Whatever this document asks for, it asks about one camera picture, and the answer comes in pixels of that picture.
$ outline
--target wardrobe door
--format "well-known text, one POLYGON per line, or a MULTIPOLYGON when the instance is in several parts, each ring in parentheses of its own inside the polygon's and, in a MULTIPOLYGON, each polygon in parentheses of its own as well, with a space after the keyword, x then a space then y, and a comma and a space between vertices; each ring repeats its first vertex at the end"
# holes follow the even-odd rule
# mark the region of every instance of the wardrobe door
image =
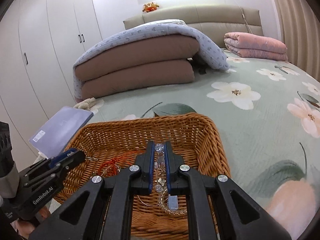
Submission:
POLYGON ((0 100, 0 117, 1 122, 6 122, 9 124, 12 157, 17 165, 18 171, 22 171, 35 161, 36 154, 31 151, 29 146, 18 133, 17 129, 15 128, 10 117, 7 114, 7 111, 4 108, 2 100, 0 100))
POLYGON ((46 0, 20 0, 19 35, 25 67, 41 106, 51 118, 75 101, 52 44, 46 0))
POLYGON ((72 67, 84 53, 84 47, 73 0, 47 0, 47 8, 53 45, 68 87, 74 95, 72 67))
POLYGON ((74 5, 84 49, 87 51, 102 41, 93 3, 92 0, 74 0, 74 5))
POLYGON ((0 22, 0 95, 20 135, 28 142, 48 120, 30 84, 19 44, 19 3, 15 0, 0 22))

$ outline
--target orange plush toy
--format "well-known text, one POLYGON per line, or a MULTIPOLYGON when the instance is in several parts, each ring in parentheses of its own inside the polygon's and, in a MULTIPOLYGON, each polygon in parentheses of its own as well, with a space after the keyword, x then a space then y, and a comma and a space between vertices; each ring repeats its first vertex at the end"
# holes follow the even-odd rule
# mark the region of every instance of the orange plush toy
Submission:
POLYGON ((151 11, 155 11, 157 9, 157 7, 159 7, 159 5, 156 2, 150 2, 150 3, 146 3, 143 6, 142 11, 146 11, 146 12, 151 12, 151 11))

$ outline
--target light blue blanket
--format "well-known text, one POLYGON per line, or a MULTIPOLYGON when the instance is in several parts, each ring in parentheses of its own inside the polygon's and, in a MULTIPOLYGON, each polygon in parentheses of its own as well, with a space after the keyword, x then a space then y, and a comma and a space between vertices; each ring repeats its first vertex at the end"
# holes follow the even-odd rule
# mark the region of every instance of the light blue blanket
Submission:
POLYGON ((186 25, 177 24, 154 24, 137 26, 135 28, 115 34, 86 51, 73 65, 74 89, 75 97, 81 98, 81 89, 84 82, 75 76, 75 69, 78 65, 86 62, 87 60, 99 55, 100 53, 114 48, 116 46, 124 45, 134 41, 170 35, 182 34, 195 38, 200 45, 198 56, 201 57, 211 68, 219 70, 228 70, 230 68, 227 63, 226 55, 222 50, 206 35, 197 29, 191 28, 186 25))

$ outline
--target black cabinet handle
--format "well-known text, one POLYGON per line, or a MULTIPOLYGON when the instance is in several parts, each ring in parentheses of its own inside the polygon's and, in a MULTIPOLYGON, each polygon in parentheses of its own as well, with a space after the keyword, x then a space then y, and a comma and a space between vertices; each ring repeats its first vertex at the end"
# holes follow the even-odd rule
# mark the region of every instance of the black cabinet handle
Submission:
POLYGON ((27 59, 27 54, 26 53, 24 53, 24 57, 26 58, 26 63, 28 65, 29 63, 28 63, 28 59, 27 59))

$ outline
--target floral bedsheet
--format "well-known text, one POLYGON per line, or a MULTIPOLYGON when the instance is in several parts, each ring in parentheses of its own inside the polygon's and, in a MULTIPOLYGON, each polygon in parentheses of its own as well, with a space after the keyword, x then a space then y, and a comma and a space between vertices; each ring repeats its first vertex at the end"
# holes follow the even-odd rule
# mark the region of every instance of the floral bedsheet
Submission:
POLYGON ((293 240, 320 206, 320 83, 289 62, 225 51, 225 72, 104 97, 89 122, 197 112, 216 124, 232 179, 293 240))

